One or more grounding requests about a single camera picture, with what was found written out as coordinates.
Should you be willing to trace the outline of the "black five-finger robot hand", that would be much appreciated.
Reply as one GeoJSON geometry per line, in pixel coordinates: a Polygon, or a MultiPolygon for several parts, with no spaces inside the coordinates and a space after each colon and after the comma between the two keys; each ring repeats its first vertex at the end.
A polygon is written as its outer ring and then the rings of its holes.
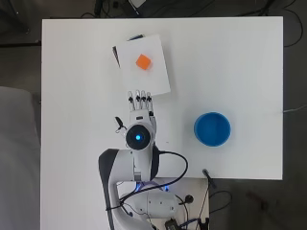
{"type": "Polygon", "coordinates": [[[155,140],[156,120],[150,92],[136,90],[128,93],[130,124],[126,133],[127,144],[136,150],[144,149],[155,140]]]}

